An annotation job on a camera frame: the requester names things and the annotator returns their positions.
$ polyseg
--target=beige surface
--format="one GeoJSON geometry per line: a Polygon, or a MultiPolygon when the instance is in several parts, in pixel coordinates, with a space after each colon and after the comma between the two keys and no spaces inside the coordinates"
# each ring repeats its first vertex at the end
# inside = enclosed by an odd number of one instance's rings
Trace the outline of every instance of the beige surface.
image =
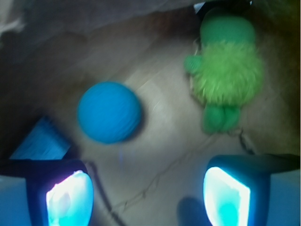
{"type": "MultiPolygon", "coordinates": [[[[64,34],[21,65],[1,64],[1,157],[9,156],[32,120],[47,113],[74,140],[80,158],[96,167],[92,225],[116,224],[98,179],[113,211],[128,225],[176,225],[179,200],[201,199],[210,158],[246,154],[238,137],[207,136],[200,129],[203,110],[189,95],[182,67],[193,53],[198,27],[193,9],[153,14],[87,36],[64,34]],[[90,140],[76,120],[82,94],[106,80],[132,88],[145,113],[139,132],[116,145],[90,140]]],[[[262,92],[243,108],[240,126],[258,153],[300,154],[299,50],[289,48],[283,34],[256,27],[266,77],[262,92]]]]}

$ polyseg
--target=white light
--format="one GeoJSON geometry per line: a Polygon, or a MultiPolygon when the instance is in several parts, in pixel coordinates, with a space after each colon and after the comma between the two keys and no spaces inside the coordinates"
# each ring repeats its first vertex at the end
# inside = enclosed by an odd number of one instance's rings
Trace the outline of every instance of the white light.
{"type": "Polygon", "coordinates": [[[219,167],[207,170],[204,179],[204,202],[213,226],[247,226],[250,188],[219,167]]]}
{"type": "Polygon", "coordinates": [[[94,200],[92,180],[79,170],[46,193],[49,226],[87,226],[94,200]]]}

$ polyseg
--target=ball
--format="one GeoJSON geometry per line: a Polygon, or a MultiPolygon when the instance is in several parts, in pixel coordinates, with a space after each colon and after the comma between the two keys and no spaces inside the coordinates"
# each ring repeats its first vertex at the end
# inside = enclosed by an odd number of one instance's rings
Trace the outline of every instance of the ball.
{"type": "Polygon", "coordinates": [[[78,121],[93,140],[105,144],[130,137],[141,121],[142,108],[137,96],[116,82],[91,87],[81,98],[78,121]]]}

